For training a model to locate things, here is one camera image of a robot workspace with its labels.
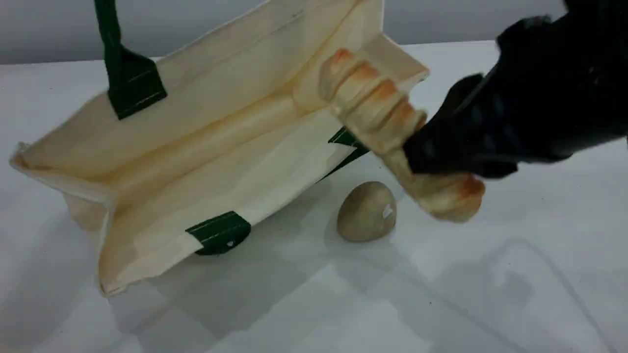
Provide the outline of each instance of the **bread loaf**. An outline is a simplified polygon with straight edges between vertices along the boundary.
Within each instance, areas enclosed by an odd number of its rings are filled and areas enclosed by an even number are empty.
[[[415,175],[402,149],[427,114],[409,103],[392,80],[339,49],[323,63],[319,93],[340,122],[397,177],[419,206],[437,219],[466,222],[479,210],[484,183],[469,173]]]

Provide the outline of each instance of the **cream canvas bag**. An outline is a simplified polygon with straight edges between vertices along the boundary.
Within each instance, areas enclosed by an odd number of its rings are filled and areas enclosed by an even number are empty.
[[[121,45],[114,0],[95,3],[109,90],[20,144],[11,165],[62,192],[105,296],[230,251],[368,152],[318,95],[336,50],[401,90],[428,73],[383,35],[383,0],[270,0],[156,63]]]

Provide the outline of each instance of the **gray wall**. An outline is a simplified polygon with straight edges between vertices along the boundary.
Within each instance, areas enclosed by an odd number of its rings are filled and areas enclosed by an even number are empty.
[[[261,0],[118,0],[125,44],[162,56]],[[519,18],[564,13],[561,0],[387,0],[384,31],[402,44],[494,39]],[[0,63],[102,57],[92,0],[0,0]]]

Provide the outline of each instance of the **egg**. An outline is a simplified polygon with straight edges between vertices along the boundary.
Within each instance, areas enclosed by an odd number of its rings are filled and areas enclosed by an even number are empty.
[[[350,242],[368,242],[388,235],[397,221],[394,195],[381,182],[353,189],[338,212],[337,229]]]

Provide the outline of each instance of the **table surface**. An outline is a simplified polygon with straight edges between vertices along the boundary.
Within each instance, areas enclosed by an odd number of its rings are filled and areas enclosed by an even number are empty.
[[[405,48],[431,68],[411,94],[430,112],[498,56],[492,41]],[[106,85],[102,62],[0,66],[7,160]],[[479,214],[453,225],[420,211],[367,155],[235,251],[192,257],[106,300],[60,194],[3,163],[0,352],[627,352],[627,177],[625,142],[523,166],[489,182]],[[336,212],[369,180],[397,197],[396,230],[346,243]]]

